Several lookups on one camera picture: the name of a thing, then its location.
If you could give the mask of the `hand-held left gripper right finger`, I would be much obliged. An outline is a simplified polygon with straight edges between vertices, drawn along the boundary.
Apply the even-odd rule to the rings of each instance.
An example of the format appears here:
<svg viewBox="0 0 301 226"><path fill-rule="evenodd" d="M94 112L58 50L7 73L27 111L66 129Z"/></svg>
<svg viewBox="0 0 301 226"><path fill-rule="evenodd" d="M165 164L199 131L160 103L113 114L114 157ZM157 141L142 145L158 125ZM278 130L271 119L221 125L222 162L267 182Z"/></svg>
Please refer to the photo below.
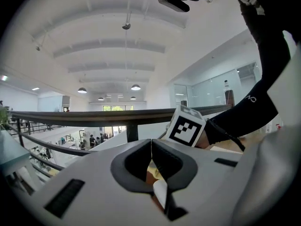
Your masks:
<svg viewBox="0 0 301 226"><path fill-rule="evenodd" d="M289 188L289 128L268 134L242 154L201 150L154 140L182 159L170 186L185 214L169 220L154 211L151 226L251 226L266 215Z"/></svg>

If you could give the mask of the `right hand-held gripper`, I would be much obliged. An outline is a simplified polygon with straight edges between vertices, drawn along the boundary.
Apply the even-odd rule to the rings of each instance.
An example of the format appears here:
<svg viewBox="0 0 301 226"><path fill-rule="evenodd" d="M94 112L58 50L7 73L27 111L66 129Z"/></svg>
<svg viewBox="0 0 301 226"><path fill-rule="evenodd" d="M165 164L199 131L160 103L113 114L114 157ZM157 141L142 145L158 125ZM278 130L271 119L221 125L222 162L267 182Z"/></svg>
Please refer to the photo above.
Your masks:
<svg viewBox="0 0 301 226"><path fill-rule="evenodd" d="M178 105L167 129L166 140L195 147L205 125L206 121L199 111Z"/></svg>

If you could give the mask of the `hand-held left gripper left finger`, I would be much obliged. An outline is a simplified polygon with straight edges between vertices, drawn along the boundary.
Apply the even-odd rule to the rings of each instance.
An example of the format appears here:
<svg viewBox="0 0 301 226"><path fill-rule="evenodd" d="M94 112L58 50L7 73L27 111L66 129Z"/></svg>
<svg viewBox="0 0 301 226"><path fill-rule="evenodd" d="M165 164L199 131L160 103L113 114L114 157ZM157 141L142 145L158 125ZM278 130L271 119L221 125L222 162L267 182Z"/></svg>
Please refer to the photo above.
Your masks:
<svg viewBox="0 0 301 226"><path fill-rule="evenodd" d="M126 190L111 173L116 156L150 145L140 140L80 157L22 204L45 226L169 226L150 194Z"/></svg>

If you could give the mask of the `person's right forearm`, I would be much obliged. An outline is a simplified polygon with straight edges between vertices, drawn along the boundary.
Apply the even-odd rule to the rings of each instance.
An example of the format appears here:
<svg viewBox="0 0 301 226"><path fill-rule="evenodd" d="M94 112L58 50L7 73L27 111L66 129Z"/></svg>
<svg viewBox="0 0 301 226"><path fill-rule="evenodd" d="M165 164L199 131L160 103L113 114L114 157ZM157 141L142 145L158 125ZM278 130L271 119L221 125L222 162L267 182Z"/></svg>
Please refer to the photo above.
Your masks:
<svg viewBox="0 0 301 226"><path fill-rule="evenodd" d="M247 135L268 124L278 114L267 94L272 84L271 80L262 78L237 105L209 119L196 147L205 149L228 139L212 124L234 137Z"/></svg>

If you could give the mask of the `light blue desk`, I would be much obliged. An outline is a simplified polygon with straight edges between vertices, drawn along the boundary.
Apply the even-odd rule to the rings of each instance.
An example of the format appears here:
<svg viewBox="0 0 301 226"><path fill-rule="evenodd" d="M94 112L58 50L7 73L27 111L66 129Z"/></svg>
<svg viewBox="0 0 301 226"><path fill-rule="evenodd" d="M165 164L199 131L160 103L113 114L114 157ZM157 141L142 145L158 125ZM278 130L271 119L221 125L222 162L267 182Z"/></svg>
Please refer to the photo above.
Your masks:
<svg viewBox="0 0 301 226"><path fill-rule="evenodd" d="M0 131L0 173L7 177L24 167L29 174L29 179L33 182L34 191L38 191L42 188L42 183L35 173L29 157L30 153L7 131Z"/></svg>

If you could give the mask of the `green potted plant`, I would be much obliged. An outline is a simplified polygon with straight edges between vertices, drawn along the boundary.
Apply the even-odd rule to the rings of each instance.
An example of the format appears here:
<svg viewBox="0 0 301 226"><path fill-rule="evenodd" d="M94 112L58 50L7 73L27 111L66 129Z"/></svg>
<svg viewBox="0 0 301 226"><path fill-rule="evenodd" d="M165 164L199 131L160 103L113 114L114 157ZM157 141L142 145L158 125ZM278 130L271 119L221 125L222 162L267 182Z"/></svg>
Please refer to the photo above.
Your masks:
<svg viewBox="0 0 301 226"><path fill-rule="evenodd" d="M0 125L7 124L9 120L9 107L0 105Z"/></svg>

